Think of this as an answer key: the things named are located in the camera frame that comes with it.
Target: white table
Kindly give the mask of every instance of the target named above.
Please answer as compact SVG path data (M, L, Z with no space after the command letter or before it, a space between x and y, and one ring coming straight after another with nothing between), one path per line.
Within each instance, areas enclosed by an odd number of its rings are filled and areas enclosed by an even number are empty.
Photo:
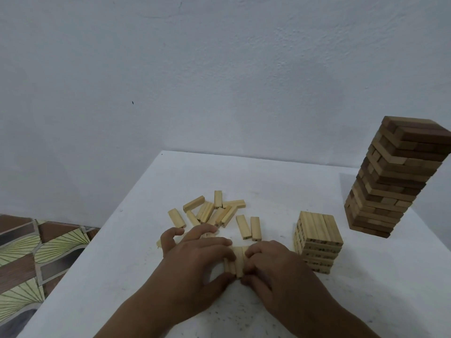
M301 210L334 215L345 244L331 274L319 275L332 295L382 337L449 337L451 252L412 209L389 239L349 230L343 204L356 174L351 168L161 152L20 338L92 337L160 262L155 242L172 225L167 211L199 195L213 201L214 190L223 190L224 200L245 199L239 213L259 216L264 239L290 249ZM234 219L221 235L237 246L251 244L241 239ZM238 282L168 337L182 334L290 336Z

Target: wooden block tower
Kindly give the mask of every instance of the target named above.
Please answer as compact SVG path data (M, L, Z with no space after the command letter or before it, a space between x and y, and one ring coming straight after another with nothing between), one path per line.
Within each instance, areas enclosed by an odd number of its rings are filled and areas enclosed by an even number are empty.
M436 122L384 117L345 203L349 227L388 238L449 153Z
M315 272L329 274L343 240L334 216L301 211L293 237L295 250Z

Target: textured wall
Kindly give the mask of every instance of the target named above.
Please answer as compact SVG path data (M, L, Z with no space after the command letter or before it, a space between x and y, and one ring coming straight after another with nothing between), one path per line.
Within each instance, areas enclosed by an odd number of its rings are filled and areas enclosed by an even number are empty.
M356 167L386 114L451 128L450 6L0 0L0 212L101 226L161 149ZM450 173L416 209L451 246Z

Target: person's left hand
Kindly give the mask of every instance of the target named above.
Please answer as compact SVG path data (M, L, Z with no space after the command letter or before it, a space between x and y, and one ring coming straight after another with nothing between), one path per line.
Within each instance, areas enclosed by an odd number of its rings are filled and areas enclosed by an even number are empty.
M214 233L214 225L201 224L192 228L179 244L174 236L184 233L172 227L161 235L163 261L147 282L127 301L132 301L150 322L168 329L206 310L235 279L223 273L208 284L202 277L210 265L235 255L228 248L232 241L223 237L202 238Z

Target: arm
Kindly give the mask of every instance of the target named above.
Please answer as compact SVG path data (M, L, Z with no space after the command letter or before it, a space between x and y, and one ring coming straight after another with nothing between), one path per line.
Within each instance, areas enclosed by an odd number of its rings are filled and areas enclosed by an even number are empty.
M95 335L95 338L158 338L172 326L206 310L223 293L235 276L223 273L204 285L206 268L235 255L222 237L199 239L217 227L202 224L191 229L176 244L174 236L184 233L173 227L161 235L163 260L150 278L126 300Z
M302 338L378 338L340 306L301 257L276 242L246 251L245 277L266 307L292 334Z

